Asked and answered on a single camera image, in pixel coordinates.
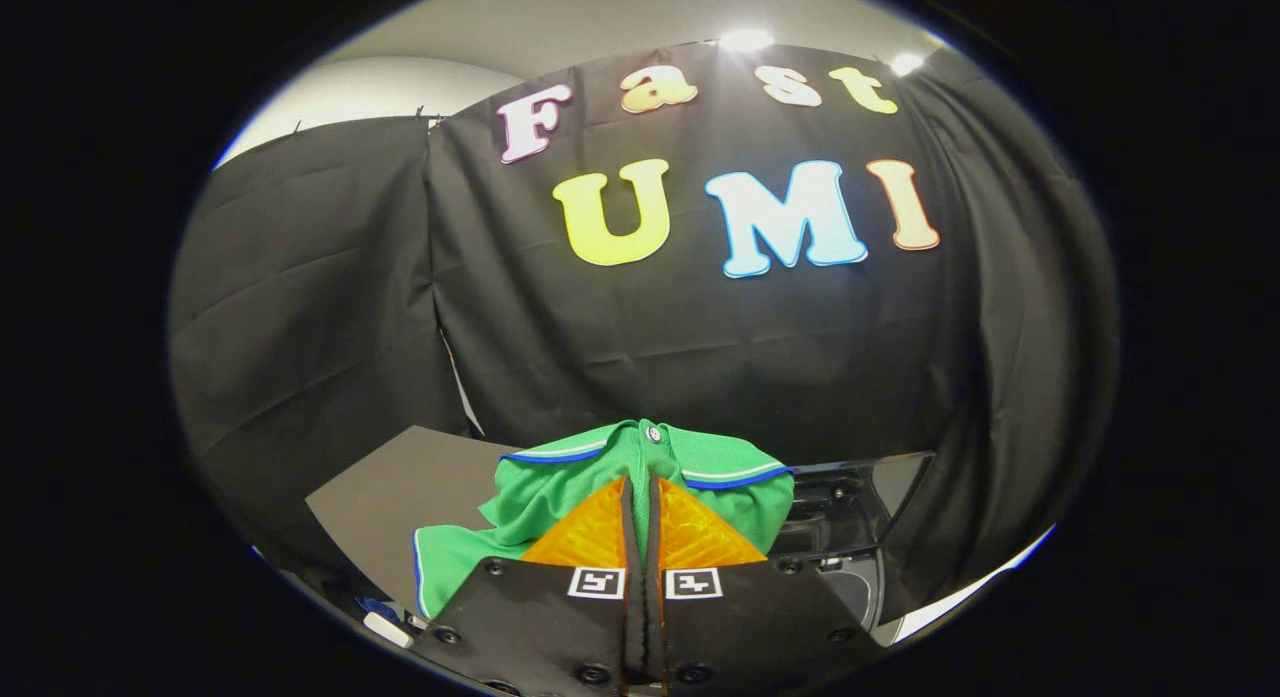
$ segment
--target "green shirt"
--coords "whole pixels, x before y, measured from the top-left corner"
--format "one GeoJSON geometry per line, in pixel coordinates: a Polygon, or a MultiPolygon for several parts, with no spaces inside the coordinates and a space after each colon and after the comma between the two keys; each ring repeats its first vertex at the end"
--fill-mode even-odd
{"type": "Polygon", "coordinates": [[[745,439],[689,432],[649,419],[626,419],[503,455],[494,473],[498,494],[480,505],[493,529],[436,526],[413,532],[419,609],[431,619],[476,561],[520,559],[573,506],[622,474],[631,478],[641,569],[649,544],[649,474],[689,489],[756,550],[768,552],[791,510],[791,473],[745,439]]]}

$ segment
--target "pink letter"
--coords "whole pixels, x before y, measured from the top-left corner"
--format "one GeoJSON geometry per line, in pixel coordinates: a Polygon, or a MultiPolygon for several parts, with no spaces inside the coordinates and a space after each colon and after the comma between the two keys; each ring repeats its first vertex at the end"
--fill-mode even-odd
{"type": "Polygon", "coordinates": [[[512,164],[547,150],[550,141],[539,136],[538,128],[556,129],[559,109],[552,101],[567,104],[572,96],[567,84],[557,84],[498,107],[498,114],[507,120],[507,151],[502,153],[502,162],[512,164]],[[535,109],[538,104],[544,105],[535,109]]]}

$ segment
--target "letter m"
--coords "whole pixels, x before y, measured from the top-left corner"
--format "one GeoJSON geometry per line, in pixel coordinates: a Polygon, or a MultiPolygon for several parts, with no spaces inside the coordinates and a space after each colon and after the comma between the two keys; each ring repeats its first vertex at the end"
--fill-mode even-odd
{"type": "Polygon", "coordinates": [[[814,265],[855,263],[867,260],[867,246],[854,235],[854,226],[840,194],[840,165],[833,161],[801,161],[791,170],[787,197],[780,202],[759,179],[745,171],[713,176],[708,194],[721,201],[728,229],[728,278],[753,278],[769,270],[755,235],[764,240],[788,269],[800,261],[805,231],[813,243],[805,252],[814,265]]]}

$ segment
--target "white wall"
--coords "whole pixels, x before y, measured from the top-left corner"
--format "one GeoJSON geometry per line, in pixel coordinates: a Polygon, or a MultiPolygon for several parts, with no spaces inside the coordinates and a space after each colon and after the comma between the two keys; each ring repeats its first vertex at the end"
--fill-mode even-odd
{"type": "Polygon", "coordinates": [[[372,116],[453,114],[524,82],[502,72],[443,59],[374,56],[323,64],[284,86],[241,129],[220,168],[246,150],[298,129],[372,116]]]}

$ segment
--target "ceiling light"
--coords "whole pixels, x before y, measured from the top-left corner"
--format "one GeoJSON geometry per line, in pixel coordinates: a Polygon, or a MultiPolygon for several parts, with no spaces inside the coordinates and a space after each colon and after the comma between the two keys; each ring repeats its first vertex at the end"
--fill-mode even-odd
{"type": "Polygon", "coordinates": [[[900,54],[896,58],[893,58],[893,63],[890,64],[890,68],[893,69],[893,72],[896,72],[901,77],[902,74],[913,72],[913,69],[920,67],[922,64],[924,64],[923,56],[918,56],[914,54],[900,54]]]}
{"type": "Polygon", "coordinates": [[[731,50],[758,50],[773,43],[773,35],[762,29],[736,29],[719,38],[731,50]]]}

